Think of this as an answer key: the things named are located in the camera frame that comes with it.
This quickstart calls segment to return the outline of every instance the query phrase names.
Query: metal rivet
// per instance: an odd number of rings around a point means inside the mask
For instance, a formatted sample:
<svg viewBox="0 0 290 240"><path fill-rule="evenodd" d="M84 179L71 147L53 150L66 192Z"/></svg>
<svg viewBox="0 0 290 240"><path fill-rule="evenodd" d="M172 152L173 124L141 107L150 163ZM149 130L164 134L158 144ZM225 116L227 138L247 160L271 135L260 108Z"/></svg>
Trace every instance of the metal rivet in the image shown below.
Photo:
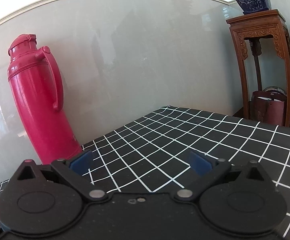
<svg viewBox="0 0 290 240"><path fill-rule="evenodd" d="M136 204L137 200L132 198L132 199L127 200L127 202L130 203L130 204Z"/></svg>
<svg viewBox="0 0 290 240"><path fill-rule="evenodd" d="M89 193L89 196L92 198L102 198L105 196L105 192L101 189L94 189Z"/></svg>
<svg viewBox="0 0 290 240"><path fill-rule="evenodd" d="M139 198L137 199L137 201L138 201L138 202L145 202L145 201L146 201L146 198L139 197Z"/></svg>
<svg viewBox="0 0 290 240"><path fill-rule="evenodd" d="M191 197L193 195L193 192L189 189L181 189L177 192L177 195L179 197L188 198L188 197Z"/></svg>

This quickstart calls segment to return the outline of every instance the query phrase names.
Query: wooden furniture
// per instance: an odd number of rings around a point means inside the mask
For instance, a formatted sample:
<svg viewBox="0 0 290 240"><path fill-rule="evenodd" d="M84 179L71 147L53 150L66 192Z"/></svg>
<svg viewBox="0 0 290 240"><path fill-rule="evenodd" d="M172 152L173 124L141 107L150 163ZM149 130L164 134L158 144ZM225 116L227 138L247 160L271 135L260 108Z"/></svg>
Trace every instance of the wooden furniture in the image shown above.
<svg viewBox="0 0 290 240"><path fill-rule="evenodd" d="M285 61L287 83L287 105L285 126L290 126L290 37L285 24L285 19L278 10L269 10L252 13L226 20L230 24L238 67L241 76L244 118L250 119L249 94L246 80L244 60L247 59L245 40L249 40L254 56L257 86L262 90L261 71L258 56L261 52L260 38L273 38L277 56Z"/></svg>

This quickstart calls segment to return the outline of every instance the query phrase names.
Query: blue gripper pad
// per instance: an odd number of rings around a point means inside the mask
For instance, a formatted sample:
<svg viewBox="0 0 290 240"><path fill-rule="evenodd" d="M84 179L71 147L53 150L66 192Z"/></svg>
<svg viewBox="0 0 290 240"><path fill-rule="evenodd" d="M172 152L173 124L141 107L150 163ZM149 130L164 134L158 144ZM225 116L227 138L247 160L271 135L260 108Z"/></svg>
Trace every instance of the blue gripper pad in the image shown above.
<svg viewBox="0 0 290 240"><path fill-rule="evenodd" d="M75 160L69 164L69 168L79 175L84 175L88 172L88 169L93 165L93 153L91 150L87 150L81 153Z"/></svg>
<svg viewBox="0 0 290 240"><path fill-rule="evenodd" d="M206 160L204 154L193 150L189 152L189 165L199 176L213 169L213 164Z"/></svg>

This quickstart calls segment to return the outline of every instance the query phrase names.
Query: table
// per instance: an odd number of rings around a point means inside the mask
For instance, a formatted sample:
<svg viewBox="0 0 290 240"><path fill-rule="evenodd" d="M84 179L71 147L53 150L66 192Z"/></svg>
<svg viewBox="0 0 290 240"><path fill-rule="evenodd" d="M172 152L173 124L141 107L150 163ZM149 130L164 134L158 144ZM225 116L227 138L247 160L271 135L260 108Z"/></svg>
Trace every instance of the table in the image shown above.
<svg viewBox="0 0 290 240"><path fill-rule="evenodd" d="M261 70L258 56L261 55L260 38L273 38L277 56L285 62L287 105L285 126L290 126L290 36L284 17L278 10L269 10L251 13L226 20L230 24L239 72L241 76L244 118L250 119L249 94L246 80L244 60L247 59L247 47L245 40L250 41L252 54L254 56L257 87L262 91Z"/></svg>
<svg viewBox="0 0 290 240"><path fill-rule="evenodd" d="M290 128L165 106L82 147L94 154L83 177L107 192L185 187L198 178L188 164L190 149L234 165L258 160L287 201L278 231L290 239Z"/></svg>

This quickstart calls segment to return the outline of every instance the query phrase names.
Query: black grid tablecloth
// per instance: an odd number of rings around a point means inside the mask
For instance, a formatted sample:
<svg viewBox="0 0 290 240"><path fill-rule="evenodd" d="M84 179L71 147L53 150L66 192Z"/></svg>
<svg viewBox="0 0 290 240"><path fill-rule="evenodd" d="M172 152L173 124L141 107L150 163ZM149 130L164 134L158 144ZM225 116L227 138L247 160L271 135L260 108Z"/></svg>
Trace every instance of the black grid tablecloth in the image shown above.
<svg viewBox="0 0 290 240"><path fill-rule="evenodd" d="M290 239L290 128L173 106L83 145L94 154L83 175L107 192L170 192L198 178L188 164L195 149L234 165L258 160L287 201L278 231ZM8 181L0 183L0 192Z"/></svg>

